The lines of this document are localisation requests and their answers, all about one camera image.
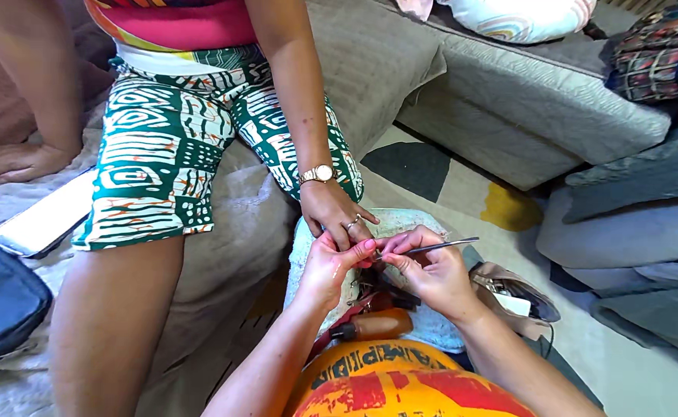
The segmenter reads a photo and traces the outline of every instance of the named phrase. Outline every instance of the cable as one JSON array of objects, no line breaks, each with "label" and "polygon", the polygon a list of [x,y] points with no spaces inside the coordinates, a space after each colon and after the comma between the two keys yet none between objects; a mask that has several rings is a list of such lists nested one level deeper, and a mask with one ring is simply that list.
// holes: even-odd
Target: cable
[{"label": "cable", "polygon": [[547,323],[547,325],[550,327],[551,336],[550,346],[547,347],[547,353],[543,356],[545,360],[550,357],[550,353],[552,352],[552,344],[555,342],[555,327],[552,327],[552,323]]}]

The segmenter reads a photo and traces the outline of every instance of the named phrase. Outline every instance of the pink top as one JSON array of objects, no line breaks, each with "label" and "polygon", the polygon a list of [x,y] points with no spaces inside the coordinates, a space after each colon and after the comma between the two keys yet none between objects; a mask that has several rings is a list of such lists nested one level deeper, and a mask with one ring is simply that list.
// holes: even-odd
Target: pink top
[{"label": "pink top", "polygon": [[110,36],[148,51],[201,51],[257,41],[244,0],[84,1]]}]

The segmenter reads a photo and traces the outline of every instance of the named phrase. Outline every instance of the hand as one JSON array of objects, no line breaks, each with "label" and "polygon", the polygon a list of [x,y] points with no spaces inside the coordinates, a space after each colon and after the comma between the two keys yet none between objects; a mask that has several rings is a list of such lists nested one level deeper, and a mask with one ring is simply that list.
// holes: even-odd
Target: hand
[{"label": "hand", "polygon": [[349,230],[345,229],[346,225],[354,222],[357,214],[374,224],[380,223],[372,213],[354,203],[335,180],[303,183],[300,186],[300,206],[313,236],[318,238],[323,233],[323,225],[342,251],[349,249],[352,242],[373,237],[362,219]]},{"label": "hand", "polygon": [[24,183],[64,169],[80,148],[64,150],[46,144],[0,146],[0,184]]},{"label": "hand", "polygon": [[470,277],[459,251],[452,247],[412,254],[405,251],[444,242],[424,225],[376,239],[382,260],[395,266],[408,278],[411,289],[431,308],[449,320],[465,322],[477,317],[482,306],[470,285]]},{"label": "hand", "polygon": [[375,241],[368,239],[348,251],[337,251],[331,234],[323,232],[311,245],[294,303],[307,303],[328,314],[339,303],[346,273],[373,257]]}]

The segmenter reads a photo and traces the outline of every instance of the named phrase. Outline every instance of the metal tool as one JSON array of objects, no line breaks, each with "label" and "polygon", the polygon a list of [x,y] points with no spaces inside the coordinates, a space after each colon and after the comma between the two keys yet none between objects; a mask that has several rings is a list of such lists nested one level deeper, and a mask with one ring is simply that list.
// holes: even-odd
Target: metal tool
[{"label": "metal tool", "polygon": [[[466,237],[465,239],[460,239],[459,241],[445,242],[445,243],[439,243],[439,244],[431,245],[431,246],[424,246],[423,248],[411,249],[410,251],[405,251],[401,254],[409,255],[409,254],[414,254],[414,253],[423,252],[423,251],[431,251],[433,249],[445,248],[447,246],[461,245],[463,243],[473,243],[473,242],[477,242],[479,240],[480,240],[480,238],[478,236]],[[382,260],[382,255],[375,257],[375,262],[380,261],[380,260]]]}]

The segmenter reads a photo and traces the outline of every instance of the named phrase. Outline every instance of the yellow shape on rug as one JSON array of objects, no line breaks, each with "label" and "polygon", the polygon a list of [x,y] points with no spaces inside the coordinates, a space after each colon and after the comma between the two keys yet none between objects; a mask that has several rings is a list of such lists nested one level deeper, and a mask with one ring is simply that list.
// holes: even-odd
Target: yellow shape on rug
[{"label": "yellow shape on rug", "polygon": [[542,218],[538,204],[528,196],[507,190],[496,183],[488,185],[485,210],[480,213],[481,220],[510,232],[523,232],[542,223]]}]

